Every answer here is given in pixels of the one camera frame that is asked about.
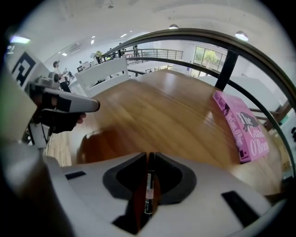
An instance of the curved metal rail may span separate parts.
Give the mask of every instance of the curved metal rail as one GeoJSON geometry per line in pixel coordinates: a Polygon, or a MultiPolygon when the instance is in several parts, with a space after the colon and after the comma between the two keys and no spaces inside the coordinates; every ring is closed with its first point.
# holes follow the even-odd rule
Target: curved metal rail
{"type": "MultiPolygon", "coordinates": [[[[259,101],[255,99],[248,91],[246,91],[245,89],[241,88],[239,85],[229,80],[231,72],[235,66],[235,62],[236,62],[235,57],[237,57],[238,55],[244,57],[245,59],[254,63],[261,70],[263,70],[278,85],[278,87],[283,91],[283,93],[287,97],[292,108],[294,108],[294,110],[296,111],[296,87],[294,86],[292,81],[289,79],[289,77],[285,74],[285,72],[272,59],[270,59],[266,54],[264,54],[257,48],[253,47],[247,42],[241,41],[233,36],[226,35],[220,32],[209,31],[205,29],[195,29],[195,28],[179,28],[174,30],[155,31],[155,32],[138,36],[136,38],[128,40],[120,44],[119,46],[111,49],[110,51],[106,52],[103,56],[110,55],[113,52],[116,52],[118,50],[119,50],[118,54],[121,55],[120,50],[126,47],[133,46],[136,44],[152,42],[152,41],[160,41],[160,40],[199,41],[199,42],[214,44],[227,49],[228,52],[231,52],[229,55],[232,54],[233,56],[228,57],[229,60],[225,61],[222,71],[218,76],[216,87],[223,90],[225,85],[229,84],[235,89],[237,89],[238,91],[240,91],[241,93],[243,93],[244,95],[246,95],[250,100],[253,99],[252,100],[253,103],[258,104],[259,101]]],[[[171,59],[166,60],[166,62],[170,62],[170,63],[174,63],[173,61],[174,60],[171,60],[171,59]]],[[[205,72],[204,69],[205,68],[201,67],[198,70],[205,72]]],[[[276,120],[271,116],[271,114],[264,108],[264,106],[261,103],[259,104],[260,104],[259,108],[261,109],[262,112],[264,112],[264,114],[270,120],[274,128],[278,131],[281,139],[283,140],[284,145],[287,148],[288,154],[290,156],[291,165],[292,165],[293,176],[295,177],[296,176],[295,163],[294,163],[291,149],[289,147],[287,139],[282,133],[276,120]]]]}
{"type": "Polygon", "coordinates": [[[139,60],[139,61],[158,61],[158,62],[167,62],[167,63],[173,63],[173,64],[177,64],[177,65],[181,65],[184,67],[188,67],[188,68],[192,68],[195,70],[199,70],[199,71],[203,71],[206,74],[209,74],[213,77],[218,78],[219,77],[219,73],[210,70],[208,68],[199,66],[197,64],[192,64],[189,62],[184,62],[184,61],[179,61],[179,60],[174,60],[174,59],[169,59],[169,58],[157,58],[157,57],[127,57],[126,58],[127,61],[129,60],[139,60]]]}

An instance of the window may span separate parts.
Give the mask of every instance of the window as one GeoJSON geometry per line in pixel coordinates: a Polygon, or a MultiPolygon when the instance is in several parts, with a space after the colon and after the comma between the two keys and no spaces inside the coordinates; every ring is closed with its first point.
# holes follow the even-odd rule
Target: window
{"type": "Polygon", "coordinates": [[[195,48],[193,63],[221,72],[226,55],[202,47],[195,48]]]}
{"type": "Polygon", "coordinates": [[[194,60],[193,60],[194,63],[202,64],[202,60],[204,57],[204,50],[205,50],[205,48],[201,48],[201,47],[195,48],[195,56],[194,56],[194,60]]]}

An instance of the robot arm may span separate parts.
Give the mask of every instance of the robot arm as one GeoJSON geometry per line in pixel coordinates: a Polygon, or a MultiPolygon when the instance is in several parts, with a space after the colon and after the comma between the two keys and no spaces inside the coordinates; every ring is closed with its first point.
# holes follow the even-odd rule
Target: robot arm
{"type": "Polygon", "coordinates": [[[28,124],[32,143],[44,148],[52,133],[71,131],[81,114],[99,110],[97,100],[59,90],[59,75],[30,52],[6,60],[12,78],[37,105],[28,124]]]}

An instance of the air conditioner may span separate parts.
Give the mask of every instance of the air conditioner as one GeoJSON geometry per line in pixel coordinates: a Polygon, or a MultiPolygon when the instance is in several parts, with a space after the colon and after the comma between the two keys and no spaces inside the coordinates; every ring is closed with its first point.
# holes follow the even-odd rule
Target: air conditioner
{"type": "Polygon", "coordinates": [[[70,54],[74,54],[81,49],[81,42],[74,43],[69,47],[70,54]]]}

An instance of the tree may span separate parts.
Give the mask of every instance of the tree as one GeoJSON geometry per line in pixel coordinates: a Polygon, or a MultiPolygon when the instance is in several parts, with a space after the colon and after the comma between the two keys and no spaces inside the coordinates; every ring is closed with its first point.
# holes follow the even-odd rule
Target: tree
{"type": "Polygon", "coordinates": [[[195,61],[201,63],[204,55],[204,48],[196,47],[195,51],[195,61]]]}
{"type": "Polygon", "coordinates": [[[218,60],[218,57],[217,57],[217,55],[215,54],[214,51],[212,51],[212,50],[207,50],[207,51],[204,53],[203,60],[206,61],[207,66],[208,66],[209,63],[212,63],[212,64],[216,63],[217,60],[218,60]]]}

